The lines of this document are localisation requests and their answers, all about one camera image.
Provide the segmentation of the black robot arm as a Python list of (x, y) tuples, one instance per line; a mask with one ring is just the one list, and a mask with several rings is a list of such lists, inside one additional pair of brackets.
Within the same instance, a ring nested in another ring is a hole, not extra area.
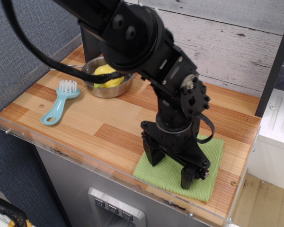
[(190, 188), (208, 176), (210, 161), (199, 148), (200, 121), (209, 108), (206, 87), (196, 66), (174, 44), (159, 15), (151, 8), (122, 0), (61, 0), (86, 31), (100, 42), (106, 62), (123, 73), (139, 73), (150, 81), (158, 98), (155, 122), (143, 121), (142, 139), (149, 162), (165, 156), (182, 165), (181, 186)]

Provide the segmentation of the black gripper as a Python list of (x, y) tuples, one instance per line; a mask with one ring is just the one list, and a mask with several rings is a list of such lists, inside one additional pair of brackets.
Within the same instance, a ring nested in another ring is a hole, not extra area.
[(198, 139), (199, 122), (188, 123), (182, 128), (172, 129), (160, 122), (143, 121), (143, 147), (149, 163), (156, 166), (168, 155), (183, 166), (181, 171), (181, 187), (189, 189), (194, 179), (205, 179), (209, 175), (211, 165), (209, 159), (198, 144), (211, 140)]

